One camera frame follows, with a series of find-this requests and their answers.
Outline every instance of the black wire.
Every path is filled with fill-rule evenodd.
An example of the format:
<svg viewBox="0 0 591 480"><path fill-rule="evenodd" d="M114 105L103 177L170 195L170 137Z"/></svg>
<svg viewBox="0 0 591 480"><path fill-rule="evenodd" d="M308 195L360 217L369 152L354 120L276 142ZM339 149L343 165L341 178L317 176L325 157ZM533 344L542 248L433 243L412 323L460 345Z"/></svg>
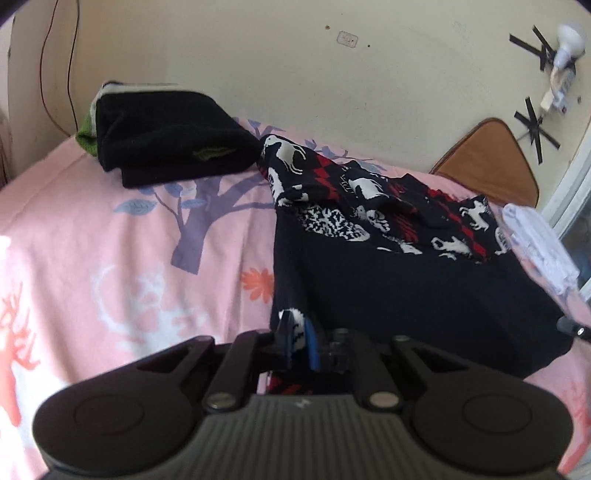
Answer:
<svg viewBox="0 0 591 480"><path fill-rule="evenodd" d="M76 39L78 38L78 28L80 27L80 0L76 0L76 29L74 30L74 40L72 41L72 49L70 50L70 62L68 63L68 100L70 101L70 108L72 109L72 116L74 117L74 124L76 132L78 131L78 118L74 110L74 102L72 101L72 93L70 91L70 74L72 73L72 59L74 58L74 49L76 48Z"/></svg>
<svg viewBox="0 0 591 480"><path fill-rule="evenodd" d="M51 33L51 29L53 28L53 21L56 17L57 5L59 4L59 2L60 2L60 0L56 0L56 4L53 6L53 13L51 14L51 21L49 22L49 28L47 29L47 35L45 35L45 40L43 40L43 46L41 47L41 56L39 57L39 90L41 91L41 103L43 104L43 109L45 110L45 113L49 117L49 120L51 120L51 123L53 123L61 133L63 133L65 136L69 137L70 134L68 132L66 132L66 130L63 129L59 123L57 123L56 119L53 118L53 116L49 112L49 109L47 108L47 104L45 103L45 96L43 94L43 54L45 53L47 39L49 38L49 34Z"/></svg>

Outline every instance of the red wire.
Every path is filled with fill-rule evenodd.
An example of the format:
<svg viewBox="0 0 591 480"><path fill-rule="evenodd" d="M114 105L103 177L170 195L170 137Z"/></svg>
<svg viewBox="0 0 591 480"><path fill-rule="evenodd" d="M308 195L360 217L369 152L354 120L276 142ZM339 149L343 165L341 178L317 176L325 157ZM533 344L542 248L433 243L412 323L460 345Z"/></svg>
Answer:
<svg viewBox="0 0 591 480"><path fill-rule="evenodd" d="M45 109L45 113L51 120L56 128L63 133L65 136L69 137L70 134L64 130L59 123L57 123L56 119L53 118L51 113L49 113L49 109L47 108L47 104L45 103L45 96L43 95L43 54L45 53L45 46L47 45L47 39L49 38L49 34L51 33L51 29L53 27L53 21L56 17L57 11L57 4L60 0L56 0L56 4L53 6L53 13L51 14L51 21L49 23L49 28L47 29L47 35L45 35L45 40L43 41L43 46L41 47L41 56L39 57L39 89L41 90L41 103L43 103L43 108Z"/></svg>

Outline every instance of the beige wall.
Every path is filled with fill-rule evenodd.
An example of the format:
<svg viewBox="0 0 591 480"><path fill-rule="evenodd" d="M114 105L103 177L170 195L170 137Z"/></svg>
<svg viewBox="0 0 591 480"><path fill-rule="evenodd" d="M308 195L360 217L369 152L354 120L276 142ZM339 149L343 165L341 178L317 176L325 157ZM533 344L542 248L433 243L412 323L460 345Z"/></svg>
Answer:
<svg viewBox="0 0 591 480"><path fill-rule="evenodd" d="M9 102L20 170L60 141L35 80L50 4L31 0L13 28ZM70 129L73 6L63 0L46 71L51 108ZM539 103L548 76L509 33L538 45L535 24L554 42L557 24L569 19L591 37L591 15L574 0L82 0L73 93L83 116L106 80L176 82L212 95L232 115L428 171L483 118L499 116L517 136L524 131L513 114L525 112L526 96ZM336 42L340 30L359 37L356 48ZM541 206L591 113L591 54L577 71L572 96L582 103L544 122L560 151L543 140L538 166L535 150L521 143Z"/></svg>

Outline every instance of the ribbed gray plastic surface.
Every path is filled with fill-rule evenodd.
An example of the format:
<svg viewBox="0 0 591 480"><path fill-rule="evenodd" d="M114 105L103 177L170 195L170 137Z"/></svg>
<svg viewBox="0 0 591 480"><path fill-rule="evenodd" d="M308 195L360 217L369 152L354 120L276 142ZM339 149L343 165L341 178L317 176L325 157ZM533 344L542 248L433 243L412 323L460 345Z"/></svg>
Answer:
<svg viewBox="0 0 591 480"><path fill-rule="evenodd" d="M482 480L423 451L393 414L349 395L253 396L209 416L187 446L157 467L118 480ZM559 479L552 471L523 480ZM80 480L53 473L48 480Z"/></svg>

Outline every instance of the orange deer print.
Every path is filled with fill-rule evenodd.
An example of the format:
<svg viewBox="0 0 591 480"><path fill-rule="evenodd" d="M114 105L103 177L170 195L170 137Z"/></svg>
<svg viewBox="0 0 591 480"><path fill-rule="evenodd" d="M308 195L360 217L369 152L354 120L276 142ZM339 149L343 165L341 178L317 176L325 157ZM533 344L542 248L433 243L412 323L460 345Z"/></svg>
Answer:
<svg viewBox="0 0 591 480"><path fill-rule="evenodd" d="M12 373L12 363L27 370L33 370L38 361L31 361L31 350L35 343L35 334L28 327L29 311L17 326L17 317L21 308L22 283L17 294L8 294L2 299L0 314L0 407L8 414L13 426L21 424L21 411L17 402L17 380Z"/></svg>
<svg viewBox="0 0 591 480"><path fill-rule="evenodd" d="M263 302L269 303L273 298L274 278L267 269L259 272L256 268L251 268L248 272L242 272L240 280L244 290L252 290L251 300L262 297Z"/></svg>

